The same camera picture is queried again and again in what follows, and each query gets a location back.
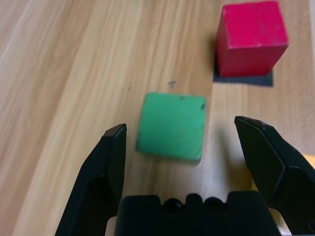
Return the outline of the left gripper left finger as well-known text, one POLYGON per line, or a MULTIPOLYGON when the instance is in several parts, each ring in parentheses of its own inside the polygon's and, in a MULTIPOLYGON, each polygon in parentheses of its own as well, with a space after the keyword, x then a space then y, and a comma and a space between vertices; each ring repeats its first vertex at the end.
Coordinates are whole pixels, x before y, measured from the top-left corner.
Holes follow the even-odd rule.
POLYGON ((126 162, 126 124, 108 129, 81 166, 57 236, 103 236, 118 213, 126 162))

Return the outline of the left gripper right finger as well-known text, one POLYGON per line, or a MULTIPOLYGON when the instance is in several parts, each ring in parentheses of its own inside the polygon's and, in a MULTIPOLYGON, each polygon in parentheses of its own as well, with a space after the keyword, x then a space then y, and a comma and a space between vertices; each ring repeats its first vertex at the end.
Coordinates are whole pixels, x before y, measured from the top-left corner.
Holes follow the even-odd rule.
POLYGON ((293 234, 315 232, 315 170, 276 129, 260 120, 234 119, 246 166, 269 208, 293 234))

